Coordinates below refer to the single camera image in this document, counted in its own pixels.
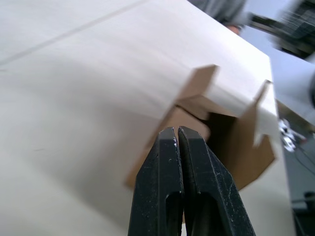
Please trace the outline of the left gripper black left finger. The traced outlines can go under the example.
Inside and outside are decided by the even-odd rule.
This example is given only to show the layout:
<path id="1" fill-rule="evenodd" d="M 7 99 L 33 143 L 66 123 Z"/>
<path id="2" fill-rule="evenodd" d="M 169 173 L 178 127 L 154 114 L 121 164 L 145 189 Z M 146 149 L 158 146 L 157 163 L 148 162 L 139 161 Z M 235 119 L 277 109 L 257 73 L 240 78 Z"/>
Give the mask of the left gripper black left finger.
<path id="1" fill-rule="evenodd" d="M 179 145 L 168 127 L 157 135 L 136 176 L 128 235 L 181 235 L 183 194 Z"/>

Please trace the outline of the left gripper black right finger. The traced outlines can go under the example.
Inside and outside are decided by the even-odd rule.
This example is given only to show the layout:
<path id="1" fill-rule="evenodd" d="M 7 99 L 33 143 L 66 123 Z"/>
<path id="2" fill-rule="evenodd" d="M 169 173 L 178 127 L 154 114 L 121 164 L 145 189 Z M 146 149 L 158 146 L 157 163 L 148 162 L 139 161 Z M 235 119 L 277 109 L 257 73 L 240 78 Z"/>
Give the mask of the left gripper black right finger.
<path id="1" fill-rule="evenodd" d="M 178 129 L 178 143 L 187 235 L 255 235 L 231 174 L 201 135 L 181 126 Z"/>

